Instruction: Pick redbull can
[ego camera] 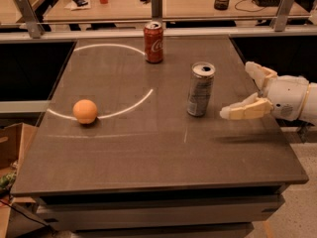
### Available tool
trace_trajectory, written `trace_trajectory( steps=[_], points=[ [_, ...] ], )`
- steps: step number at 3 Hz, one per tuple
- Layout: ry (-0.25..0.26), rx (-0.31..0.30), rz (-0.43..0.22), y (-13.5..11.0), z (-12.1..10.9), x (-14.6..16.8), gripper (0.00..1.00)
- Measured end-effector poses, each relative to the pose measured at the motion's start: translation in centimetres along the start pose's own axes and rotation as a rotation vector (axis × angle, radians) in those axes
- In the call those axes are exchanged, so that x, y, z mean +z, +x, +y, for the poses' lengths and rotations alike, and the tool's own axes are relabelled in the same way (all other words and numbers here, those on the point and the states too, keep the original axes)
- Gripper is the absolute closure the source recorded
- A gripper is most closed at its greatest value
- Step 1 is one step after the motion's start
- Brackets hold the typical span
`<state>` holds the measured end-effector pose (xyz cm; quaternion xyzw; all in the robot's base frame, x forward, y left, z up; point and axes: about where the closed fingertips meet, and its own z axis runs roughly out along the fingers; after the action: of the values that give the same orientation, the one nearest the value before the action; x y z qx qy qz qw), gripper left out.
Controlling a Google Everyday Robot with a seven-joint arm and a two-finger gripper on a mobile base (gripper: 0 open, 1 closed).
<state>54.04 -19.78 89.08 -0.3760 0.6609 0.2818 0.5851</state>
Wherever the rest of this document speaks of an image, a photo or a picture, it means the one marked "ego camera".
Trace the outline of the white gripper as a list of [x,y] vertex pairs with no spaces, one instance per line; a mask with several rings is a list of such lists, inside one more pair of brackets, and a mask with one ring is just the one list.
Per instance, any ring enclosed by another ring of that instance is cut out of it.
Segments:
[[227,120],[263,118],[271,112],[277,119],[296,120],[303,107],[309,81],[301,76],[277,76],[277,72],[253,61],[245,64],[246,73],[254,80],[264,97],[253,93],[242,102],[223,107],[220,116]]

